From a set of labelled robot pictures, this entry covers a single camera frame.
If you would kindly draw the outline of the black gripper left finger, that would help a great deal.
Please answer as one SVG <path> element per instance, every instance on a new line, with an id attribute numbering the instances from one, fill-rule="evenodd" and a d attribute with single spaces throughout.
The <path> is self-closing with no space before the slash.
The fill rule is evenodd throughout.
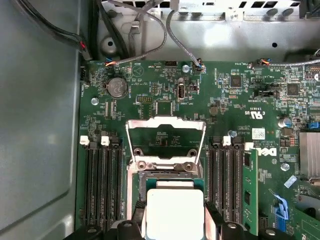
<path id="1" fill-rule="evenodd" d="M 73 232 L 74 240 L 144 240 L 142 225 L 146 210 L 146 202 L 138 200 L 132 218 L 121 220 L 115 228 L 104 232 L 100 226 L 82 226 Z"/>

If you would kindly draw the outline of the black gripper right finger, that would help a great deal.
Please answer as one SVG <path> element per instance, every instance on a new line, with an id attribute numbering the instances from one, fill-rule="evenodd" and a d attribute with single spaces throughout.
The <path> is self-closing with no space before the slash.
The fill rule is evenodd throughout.
<path id="1" fill-rule="evenodd" d="M 294 240 L 276 228 L 262 228 L 257 235 L 243 225 L 225 221 L 212 202 L 204 203 L 204 236 L 206 240 Z"/>

